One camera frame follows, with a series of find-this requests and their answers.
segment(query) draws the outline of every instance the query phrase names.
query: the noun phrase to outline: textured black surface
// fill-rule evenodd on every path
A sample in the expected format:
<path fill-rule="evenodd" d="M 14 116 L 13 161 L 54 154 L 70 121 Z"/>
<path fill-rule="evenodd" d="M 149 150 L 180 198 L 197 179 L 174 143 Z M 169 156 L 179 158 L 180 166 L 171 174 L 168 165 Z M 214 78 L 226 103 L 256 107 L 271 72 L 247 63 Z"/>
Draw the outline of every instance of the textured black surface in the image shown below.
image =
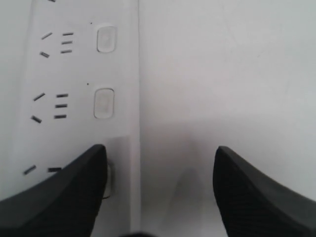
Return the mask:
<path fill-rule="evenodd" d="M 213 187 L 229 237 L 316 237 L 316 202 L 275 182 L 227 147 Z"/>
<path fill-rule="evenodd" d="M 89 237 L 107 182 L 95 145 L 41 184 L 0 202 L 0 237 Z"/>

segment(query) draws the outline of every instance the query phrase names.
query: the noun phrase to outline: rectangular button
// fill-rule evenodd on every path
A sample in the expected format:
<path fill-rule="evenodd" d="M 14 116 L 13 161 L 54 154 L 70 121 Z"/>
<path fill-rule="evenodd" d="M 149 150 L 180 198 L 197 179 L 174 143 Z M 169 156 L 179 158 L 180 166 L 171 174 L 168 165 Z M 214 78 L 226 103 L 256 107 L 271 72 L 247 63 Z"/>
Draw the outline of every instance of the rectangular button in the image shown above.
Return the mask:
<path fill-rule="evenodd" d="M 109 119 L 114 112 L 114 91 L 99 89 L 94 96 L 94 116 L 97 119 Z"/>
<path fill-rule="evenodd" d="M 98 30 L 98 51 L 110 53 L 115 50 L 117 30 L 113 26 L 105 26 Z"/>

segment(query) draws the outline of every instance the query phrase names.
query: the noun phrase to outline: switch button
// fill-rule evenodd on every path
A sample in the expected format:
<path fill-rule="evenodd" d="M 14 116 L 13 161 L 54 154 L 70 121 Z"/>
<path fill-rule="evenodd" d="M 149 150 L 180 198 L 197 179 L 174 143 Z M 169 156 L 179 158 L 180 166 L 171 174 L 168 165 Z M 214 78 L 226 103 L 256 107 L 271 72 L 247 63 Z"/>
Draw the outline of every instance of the switch button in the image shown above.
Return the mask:
<path fill-rule="evenodd" d="M 105 26 L 98 30 L 97 49 L 100 53 L 110 53 L 115 50 L 117 41 L 117 29 L 113 26 Z"/>
<path fill-rule="evenodd" d="M 109 119 L 114 112 L 114 91 L 99 89 L 94 96 L 94 116 L 97 119 Z"/>

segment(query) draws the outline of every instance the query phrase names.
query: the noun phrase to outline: white power strip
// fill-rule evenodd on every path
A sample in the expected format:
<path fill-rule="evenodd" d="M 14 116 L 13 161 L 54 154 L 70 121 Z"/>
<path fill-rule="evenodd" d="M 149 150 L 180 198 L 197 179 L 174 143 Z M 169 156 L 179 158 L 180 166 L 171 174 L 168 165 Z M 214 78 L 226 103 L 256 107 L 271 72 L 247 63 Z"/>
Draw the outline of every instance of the white power strip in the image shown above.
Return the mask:
<path fill-rule="evenodd" d="M 98 221 L 114 220 L 108 229 L 97 221 L 94 236 L 137 229 L 132 220 L 140 214 L 135 208 L 140 192 L 138 1 L 32 4 L 5 196 L 42 182 L 53 174 L 48 171 L 104 144 L 116 182 L 111 204 L 104 201 Z"/>

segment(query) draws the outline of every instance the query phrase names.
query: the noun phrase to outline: white surface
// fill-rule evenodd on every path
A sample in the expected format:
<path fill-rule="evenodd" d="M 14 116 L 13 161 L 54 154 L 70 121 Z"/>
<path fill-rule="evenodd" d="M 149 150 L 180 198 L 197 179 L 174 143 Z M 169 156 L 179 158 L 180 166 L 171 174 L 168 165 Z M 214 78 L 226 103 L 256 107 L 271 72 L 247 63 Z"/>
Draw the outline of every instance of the white surface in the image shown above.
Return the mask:
<path fill-rule="evenodd" d="M 4 180 L 6 164 L 17 121 L 23 57 L 27 39 L 31 0 L 0 1 L 0 180 Z M 3 193 L 0 182 L 0 195 Z"/>
<path fill-rule="evenodd" d="M 114 112 L 114 91 L 98 89 L 94 96 L 94 116 L 97 119 L 109 119 Z"/>
<path fill-rule="evenodd" d="M 92 145 L 104 144 L 115 166 L 115 190 L 101 206 L 93 236 L 119 236 L 137 229 L 140 220 L 138 2 L 34 0 L 31 15 L 31 21 L 27 21 L 30 29 L 20 111 L 18 116 L 11 117 L 18 117 L 18 122 L 5 179 L 0 180 L 1 198 L 48 178 L 52 175 L 47 173 L 48 167 L 64 167 Z M 117 48 L 110 54 L 101 54 L 96 48 L 97 31 L 105 24 L 118 29 Z M 42 39 L 49 32 L 53 34 Z M 61 44 L 68 40 L 73 43 Z M 63 50 L 72 52 L 62 54 Z M 15 62 L 10 66 L 19 69 Z M 115 91 L 115 114 L 110 119 L 94 117 L 94 95 L 100 88 Z M 19 91 L 15 86 L 10 93 L 19 96 Z M 45 96 L 34 102 L 42 93 Z M 69 96 L 56 98 L 64 93 Z M 68 107 L 56 109 L 56 104 Z M 67 118 L 54 119 L 62 114 Z M 31 120 L 31 116 L 37 116 L 42 123 Z M 37 169 L 24 176 L 23 171 L 33 165 Z"/>
<path fill-rule="evenodd" d="M 144 230 L 226 236 L 212 192 L 219 145 L 316 199 L 315 7 L 140 0 Z"/>

